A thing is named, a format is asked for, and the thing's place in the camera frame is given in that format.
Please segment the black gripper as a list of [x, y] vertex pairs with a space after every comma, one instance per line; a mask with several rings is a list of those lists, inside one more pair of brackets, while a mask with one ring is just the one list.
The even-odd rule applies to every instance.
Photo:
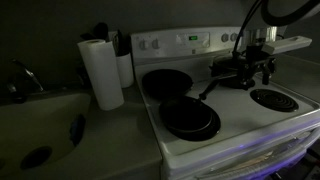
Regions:
[[261, 51], [262, 46], [247, 46], [243, 53], [233, 52], [233, 59], [238, 63], [238, 77], [244, 90], [254, 86], [252, 77], [262, 73], [262, 83], [269, 84], [269, 79], [276, 71], [276, 59]]

